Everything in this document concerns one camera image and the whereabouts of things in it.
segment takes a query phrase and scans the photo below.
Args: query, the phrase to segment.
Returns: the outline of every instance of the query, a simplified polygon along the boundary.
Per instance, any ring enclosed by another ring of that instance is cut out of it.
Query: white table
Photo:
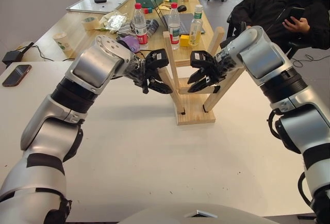
[[[0,183],[21,158],[23,129],[70,62],[30,64],[17,87],[0,86]],[[172,202],[260,216],[310,213],[296,186],[302,158],[271,135],[270,110],[247,73],[214,108],[214,124],[191,126],[176,126],[169,95],[144,95],[127,78],[110,82],[89,111],[78,154],[64,163],[73,199],[68,221],[119,221]]]

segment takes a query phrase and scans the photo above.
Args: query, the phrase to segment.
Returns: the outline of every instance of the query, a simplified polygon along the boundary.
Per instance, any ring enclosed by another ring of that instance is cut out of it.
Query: yellow block
[[[180,46],[189,46],[189,35],[181,35]]]

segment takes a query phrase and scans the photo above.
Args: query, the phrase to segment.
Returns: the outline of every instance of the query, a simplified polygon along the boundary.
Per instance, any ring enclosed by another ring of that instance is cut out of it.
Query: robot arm
[[[171,93],[157,71],[168,63],[164,49],[140,59],[111,38],[97,36],[25,128],[21,138],[23,157],[0,190],[0,223],[65,223],[71,201],[65,198],[62,163],[72,158],[80,146],[80,126],[87,111],[107,83],[121,76],[132,79],[144,93],[148,93],[148,88]]]
[[[310,207],[319,223],[330,220],[330,111],[293,68],[281,49],[261,27],[244,31],[215,57],[193,51],[191,66],[200,68],[190,78],[189,92],[196,92],[225,79],[244,67],[281,118],[275,122],[286,148],[301,153],[305,176],[313,197]]]

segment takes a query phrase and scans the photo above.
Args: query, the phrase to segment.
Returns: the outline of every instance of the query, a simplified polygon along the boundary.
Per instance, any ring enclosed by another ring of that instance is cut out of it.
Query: man's hand
[[[297,20],[293,16],[290,17],[294,24],[289,22],[287,19],[282,22],[283,26],[288,29],[290,32],[301,32],[301,33],[308,33],[310,30],[310,26],[308,25],[308,21],[306,18],[300,18]]]

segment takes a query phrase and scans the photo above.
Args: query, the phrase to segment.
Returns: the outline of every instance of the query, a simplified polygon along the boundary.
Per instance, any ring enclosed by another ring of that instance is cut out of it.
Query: computer mouse
[[[185,5],[180,5],[179,7],[177,7],[177,11],[179,11],[179,12],[183,12],[186,10],[187,10],[187,7]]]

